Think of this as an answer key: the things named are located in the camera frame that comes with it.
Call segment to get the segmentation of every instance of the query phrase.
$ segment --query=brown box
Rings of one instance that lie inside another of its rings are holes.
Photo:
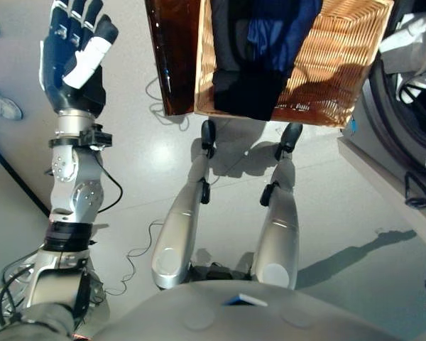
[[[374,61],[392,0],[324,0],[295,60],[272,120],[344,127]],[[200,1],[194,112],[214,109],[214,54],[210,0]]]

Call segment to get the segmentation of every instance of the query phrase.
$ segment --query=clothing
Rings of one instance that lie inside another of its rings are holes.
[[[322,0],[254,0],[248,30],[254,61],[289,77],[321,8]]]
[[[214,108],[269,121],[321,0],[211,0]]]
[[[286,82],[281,72],[217,70],[213,75],[214,108],[269,121]]]
[[[251,0],[211,0],[212,28],[217,68],[240,71],[251,62],[248,28]]]

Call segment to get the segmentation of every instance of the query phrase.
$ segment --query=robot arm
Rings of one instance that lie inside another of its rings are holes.
[[[101,0],[54,0],[48,37],[41,42],[40,85],[57,118],[52,210],[23,309],[0,340],[66,340],[89,306],[89,241],[103,201],[100,151],[111,135],[94,120],[106,102],[100,63],[116,37],[108,16],[95,21]]]

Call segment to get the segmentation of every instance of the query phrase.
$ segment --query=white shoe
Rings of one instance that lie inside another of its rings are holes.
[[[0,95],[0,117],[18,121],[22,119],[22,111],[16,103]]]

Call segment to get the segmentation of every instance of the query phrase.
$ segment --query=shiny floor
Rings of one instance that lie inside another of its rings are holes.
[[[0,92],[14,99],[24,120],[0,120],[0,151],[49,205],[52,179],[47,141],[55,115],[38,85],[39,40],[50,2],[0,0]],[[108,1],[105,11],[120,28],[104,61],[108,104],[98,122],[114,135],[103,153],[106,169],[123,185],[123,200],[98,216],[92,260],[116,320],[158,292],[151,280],[148,226],[162,221],[184,184],[206,119],[163,116],[143,1]],[[285,124],[216,119],[212,199],[201,207],[193,262],[233,269],[250,264],[266,209],[259,205]],[[396,211],[338,154],[338,129],[305,126],[293,154],[300,221],[298,289],[343,307],[388,332],[409,339],[426,330],[426,248]],[[118,195],[104,178],[106,202]],[[153,240],[160,227],[151,233]]]

